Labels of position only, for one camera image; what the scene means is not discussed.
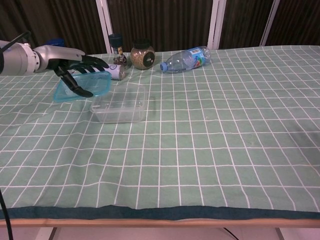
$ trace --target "dark curtain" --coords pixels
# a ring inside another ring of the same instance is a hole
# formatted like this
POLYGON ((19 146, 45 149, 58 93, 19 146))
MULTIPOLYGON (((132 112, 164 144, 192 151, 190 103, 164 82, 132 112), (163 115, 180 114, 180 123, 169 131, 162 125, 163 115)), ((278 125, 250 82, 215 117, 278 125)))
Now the dark curtain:
POLYGON ((188 49, 208 44, 213 0, 107 0, 114 33, 122 33, 123 48, 148 38, 156 51, 188 49))
POLYGON ((220 49, 260 45, 273 0, 227 0, 220 49))
POLYGON ((320 45, 320 1, 281 0, 266 45, 320 45))
POLYGON ((86 54, 107 52, 95 0, 0 0, 0 40, 26 30, 33 48, 62 38, 86 54))

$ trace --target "black jar lid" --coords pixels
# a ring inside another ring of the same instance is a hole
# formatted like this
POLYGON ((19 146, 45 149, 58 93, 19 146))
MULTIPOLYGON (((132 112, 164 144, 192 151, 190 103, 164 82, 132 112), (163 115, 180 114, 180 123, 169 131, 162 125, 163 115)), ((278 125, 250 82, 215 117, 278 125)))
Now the black jar lid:
POLYGON ((109 37, 109 42, 111 47, 113 48, 122 47, 123 39, 122 39, 121 33, 110 34, 108 37, 109 37))
POLYGON ((150 45, 150 40, 146 38, 136 39, 133 41, 133 47, 135 49, 147 49, 150 45))

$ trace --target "robotic hand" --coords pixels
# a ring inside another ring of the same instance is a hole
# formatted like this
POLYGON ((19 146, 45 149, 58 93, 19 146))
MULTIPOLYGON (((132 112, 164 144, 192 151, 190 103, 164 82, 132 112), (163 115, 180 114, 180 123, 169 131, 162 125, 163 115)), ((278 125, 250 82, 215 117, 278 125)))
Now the robotic hand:
POLYGON ((68 70, 82 74, 96 72, 94 68, 105 71, 109 68, 106 62, 74 48, 44 45, 31 49, 28 44, 17 43, 28 35, 29 31, 11 42, 0 40, 0 76, 25 76, 53 70, 75 94, 85 98, 93 96, 90 91, 78 86, 68 70))

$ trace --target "water bottle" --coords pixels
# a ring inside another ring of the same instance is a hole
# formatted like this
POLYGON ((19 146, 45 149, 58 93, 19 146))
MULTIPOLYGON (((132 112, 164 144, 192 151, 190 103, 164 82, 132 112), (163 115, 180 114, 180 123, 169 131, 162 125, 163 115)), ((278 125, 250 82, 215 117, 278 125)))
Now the water bottle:
POLYGON ((172 55, 160 64, 162 72, 181 73, 210 63, 210 50, 198 46, 172 55))

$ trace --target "wooden table edge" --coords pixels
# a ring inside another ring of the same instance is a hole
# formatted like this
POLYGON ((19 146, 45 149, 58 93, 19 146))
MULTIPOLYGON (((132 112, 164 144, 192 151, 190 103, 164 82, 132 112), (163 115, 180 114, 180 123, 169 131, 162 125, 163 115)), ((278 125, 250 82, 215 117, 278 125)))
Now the wooden table edge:
MULTIPOLYGON (((28 218, 11 219, 13 227, 132 227, 132 228, 172 228, 172 227, 270 227, 270 228, 320 228, 320 219, 284 219, 255 218, 247 220, 220 219, 46 219, 28 218)), ((5 227, 5 220, 0 220, 0 227, 5 227)))

